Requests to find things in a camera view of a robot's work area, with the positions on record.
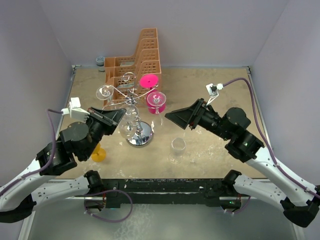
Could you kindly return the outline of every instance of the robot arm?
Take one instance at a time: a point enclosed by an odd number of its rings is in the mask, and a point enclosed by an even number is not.
[[[213,87],[210,99],[217,97],[216,86],[211,86],[208,91]],[[165,117],[183,129],[189,126],[193,130],[200,125],[229,141],[225,148],[230,155],[255,168],[273,183],[261,183],[231,170],[223,181],[239,194],[246,194],[274,205],[281,209],[291,222],[301,227],[307,227],[316,217],[320,205],[320,188],[299,177],[279,160],[274,164],[263,142],[246,130],[251,121],[241,108],[230,108],[220,117],[213,107],[201,98],[192,106],[167,113]],[[288,176],[303,183],[306,189],[302,189]]]
[[[56,140],[54,157],[51,164],[40,170],[49,161],[53,143],[42,149],[31,164],[12,181],[0,187],[0,223],[13,223],[29,216],[41,206],[67,197],[100,192],[102,180],[97,171],[88,171],[84,176],[64,183],[41,187],[47,181],[75,168],[79,161],[86,161],[104,135],[112,135],[125,114],[125,109],[104,111],[80,108],[78,98],[71,98],[69,109],[62,110],[79,120],[60,131]]]

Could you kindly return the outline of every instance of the black metal bar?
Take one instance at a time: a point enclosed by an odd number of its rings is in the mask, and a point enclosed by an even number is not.
[[[102,179],[106,190],[118,189],[130,195],[135,204],[201,204],[219,207],[219,197],[236,197],[220,178],[197,179]],[[106,195],[106,208],[129,204],[121,193]]]

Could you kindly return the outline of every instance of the tan table surface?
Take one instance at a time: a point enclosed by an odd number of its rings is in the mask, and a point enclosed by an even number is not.
[[[164,113],[191,106],[197,99],[209,99],[206,85],[226,83],[234,78],[248,79],[245,68],[162,68],[162,92],[166,95]],[[105,82],[105,73],[94,68],[81,68],[76,72],[70,97],[79,97],[81,107],[102,108],[103,102],[96,98],[96,90]],[[248,130],[259,136],[254,122],[250,93],[244,81],[237,81],[219,92],[220,96],[211,104],[222,117],[231,107],[242,108],[251,120]],[[139,108],[142,121],[151,124],[155,117],[146,108]],[[65,116],[61,130],[76,122]],[[186,151],[180,164],[169,161],[170,145],[174,138],[184,138]],[[245,163],[234,159],[224,148],[223,141],[198,126],[194,130],[183,130],[164,118],[164,127],[155,132],[152,142],[142,148],[130,146],[121,137],[118,129],[111,136],[104,136],[101,147],[107,152],[103,162],[91,159],[78,162],[78,166],[59,178],[73,179],[89,170],[99,172],[101,178],[223,178],[229,170],[237,170],[252,178],[264,176]]]

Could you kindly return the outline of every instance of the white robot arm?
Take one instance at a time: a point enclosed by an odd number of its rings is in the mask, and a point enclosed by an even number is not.
[[[41,187],[56,176],[86,161],[104,135],[111,135],[125,114],[125,109],[83,110],[79,98],[71,98],[61,114],[74,122],[59,133],[59,138],[41,150],[31,164],[13,180],[0,187],[0,222],[13,223],[29,216],[42,206],[73,196],[101,192],[103,183],[97,171],[88,171],[76,179]]]

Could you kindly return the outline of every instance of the round metal base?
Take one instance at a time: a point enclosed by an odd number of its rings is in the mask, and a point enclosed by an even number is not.
[[[135,148],[147,146],[154,137],[154,130],[148,123],[141,121],[141,127],[142,131],[140,135],[135,133],[132,138],[127,139],[127,142]]]

